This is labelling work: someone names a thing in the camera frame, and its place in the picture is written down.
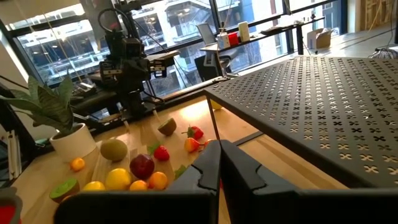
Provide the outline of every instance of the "wooden countertop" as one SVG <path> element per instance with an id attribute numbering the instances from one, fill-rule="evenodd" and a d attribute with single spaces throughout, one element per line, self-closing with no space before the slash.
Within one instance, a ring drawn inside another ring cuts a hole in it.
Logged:
<path id="1" fill-rule="evenodd" d="M 215 116 L 218 121 L 221 138 L 228 139 L 231 142 L 257 131 L 254 127 L 224 108 L 215 111 Z M 17 195 L 23 201 L 22 222 L 33 224 L 52 223 L 52 217 L 58 205 L 49 198 L 49 193 L 56 185 L 71 177 L 78 179 L 81 187 L 94 180 L 104 182 L 108 171 L 117 167 L 123 167 L 128 170 L 129 160 L 137 153 L 146 153 L 146 146 L 152 145 L 157 141 L 162 142 L 167 147 L 170 160 L 162 163 L 155 162 L 155 169 L 165 172 L 169 180 L 172 181 L 174 179 L 174 170 L 181 165 L 190 165 L 200 153 L 189 154 L 183 149 L 186 135 L 180 133 L 186 131 L 189 125 L 199 126 L 204 131 L 205 136 L 200 139 L 200 142 L 215 138 L 210 112 L 204 96 L 161 111 L 159 112 L 159 117 L 161 120 L 166 120 L 169 117 L 173 117 L 176 120 L 177 130 L 173 135 L 165 137 L 160 134 L 157 131 L 159 123 L 154 116 L 151 116 L 131 123 L 129 125 L 130 133 L 126 132 L 126 127 L 121 126 L 95 138 L 98 145 L 102 141 L 111 138 L 120 139 L 127 144 L 130 153 L 125 160 L 119 163 L 110 163 L 96 149 L 84 157 L 86 167 L 74 173 L 69 169 L 69 165 L 63 163 L 55 152 L 36 158 L 12 185 L 17 188 Z M 241 146 L 241 149 L 276 174 L 300 188 L 345 188 L 344 185 L 268 136 L 263 135 L 247 142 Z M 230 223 L 223 192 L 220 193 L 219 213 L 220 223 Z"/>

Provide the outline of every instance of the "plant leaf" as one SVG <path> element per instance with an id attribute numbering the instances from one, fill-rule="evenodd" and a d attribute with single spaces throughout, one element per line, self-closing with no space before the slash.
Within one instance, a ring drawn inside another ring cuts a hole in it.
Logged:
<path id="1" fill-rule="evenodd" d="M 72 96 L 73 91 L 73 82 L 72 79 L 67 75 L 61 82 L 58 87 L 58 95 L 63 101 L 64 105 L 67 105 L 70 101 L 70 97 Z"/>
<path id="2" fill-rule="evenodd" d="M 52 95 L 41 86 L 38 87 L 37 93 L 39 94 L 40 105 L 43 108 L 43 115 L 60 122 L 64 129 L 68 129 L 71 119 L 73 122 L 73 113 L 70 107 L 64 106 L 59 97 Z"/>
<path id="3" fill-rule="evenodd" d="M 47 116 L 43 116 L 41 114 L 37 114 L 37 113 L 33 113 L 33 114 L 27 114 L 28 116 L 30 116 L 30 118 L 32 118 L 35 122 L 36 125 L 47 125 L 47 126 L 51 126 L 57 130 L 59 130 L 61 133 L 69 133 L 70 130 L 67 130 L 64 128 L 63 124 L 53 120 Z"/>
<path id="4" fill-rule="evenodd" d="M 39 102 L 39 97 L 37 94 L 37 87 L 39 87 L 38 81 L 32 75 L 29 75 L 29 78 L 27 80 L 27 85 L 29 87 L 30 97 L 35 102 Z"/>
<path id="5" fill-rule="evenodd" d="M 20 90 L 10 90 L 10 91 L 15 96 L 15 98 L 23 100 L 32 100 L 32 98 L 24 91 Z"/>
<path id="6" fill-rule="evenodd" d="M 184 165 L 181 165 L 178 170 L 174 171 L 174 180 L 177 180 L 185 171 L 186 167 Z"/>
<path id="7" fill-rule="evenodd" d="M 39 105 L 35 104 L 33 101 L 30 101 L 30 100 L 17 99 L 17 98 L 5 98 L 5 97 L 0 97 L 0 99 L 7 101 L 10 105 L 15 106 L 16 108 L 19 108 L 21 110 L 27 110 L 27 111 L 31 111 L 31 112 L 42 111 L 42 109 Z"/>
<path id="8" fill-rule="evenodd" d="M 147 152 L 148 155 L 153 155 L 155 153 L 155 150 L 160 146 L 160 142 L 157 142 L 151 146 L 147 146 Z"/>

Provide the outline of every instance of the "perforated metal panel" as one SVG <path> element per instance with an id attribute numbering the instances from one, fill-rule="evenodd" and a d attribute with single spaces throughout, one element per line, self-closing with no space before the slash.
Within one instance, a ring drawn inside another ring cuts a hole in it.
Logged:
<path id="1" fill-rule="evenodd" d="M 398 187 L 398 60 L 296 57 L 206 94 L 339 180 Z"/>

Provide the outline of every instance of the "kiwi half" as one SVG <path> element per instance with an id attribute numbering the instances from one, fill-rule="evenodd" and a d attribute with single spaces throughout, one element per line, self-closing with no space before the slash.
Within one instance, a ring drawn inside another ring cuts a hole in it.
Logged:
<path id="1" fill-rule="evenodd" d="M 109 139 L 102 143 L 99 151 L 105 159 L 119 162 L 127 155 L 127 146 L 118 139 Z"/>
<path id="2" fill-rule="evenodd" d="M 170 118 L 167 121 L 165 121 L 162 125 L 160 125 L 157 130 L 166 135 L 170 136 L 173 134 L 173 132 L 176 130 L 177 124 L 175 123 L 174 118 Z"/>
<path id="3" fill-rule="evenodd" d="M 51 192 L 50 192 L 50 198 L 57 203 L 61 203 L 62 200 L 69 196 L 73 195 L 77 192 L 79 192 L 80 186 L 79 182 L 74 179 L 68 179 L 64 183 L 56 186 Z"/>

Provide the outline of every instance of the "red apple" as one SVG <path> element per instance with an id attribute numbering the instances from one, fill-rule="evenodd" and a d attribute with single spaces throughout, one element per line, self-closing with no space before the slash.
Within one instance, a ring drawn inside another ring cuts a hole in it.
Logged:
<path id="1" fill-rule="evenodd" d="M 146 180 L 155 169 L 155 163 L 147 154 L 139 154 L 130 162 L 131 172 L 139 179 Z"/>

